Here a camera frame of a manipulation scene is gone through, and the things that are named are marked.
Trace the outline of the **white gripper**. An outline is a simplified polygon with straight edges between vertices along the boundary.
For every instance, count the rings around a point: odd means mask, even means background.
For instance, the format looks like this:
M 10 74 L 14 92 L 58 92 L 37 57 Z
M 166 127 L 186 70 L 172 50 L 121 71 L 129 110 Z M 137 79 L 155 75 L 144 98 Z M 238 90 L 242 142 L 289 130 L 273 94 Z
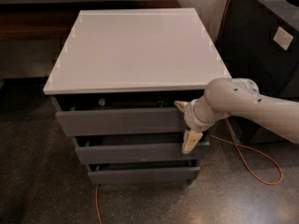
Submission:
M 188 154 L 203 137 L 202 132 L 215 124 L 215 114 L 205 99 L 194 99 L 189 103 L 175 101 L 174 105 L 184 112 L 186 125 L 190 128 L 185 131 L 182 144 L 182 152 Z

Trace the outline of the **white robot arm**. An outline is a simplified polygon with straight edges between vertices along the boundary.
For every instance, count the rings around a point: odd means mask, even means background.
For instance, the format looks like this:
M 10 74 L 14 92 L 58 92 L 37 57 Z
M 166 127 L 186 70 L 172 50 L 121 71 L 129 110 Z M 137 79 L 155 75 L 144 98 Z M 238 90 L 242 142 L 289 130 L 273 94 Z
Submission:
M 247 78 L 216 78 L 204 94 L 190 102 L 175 101 L 188 129 L 182 152 L 190 153 L 203 132 L 218 120 L 231 116 L 251 120 L 295 144 L 299 143 L 299 103 L 265 96 L 256 83 Z

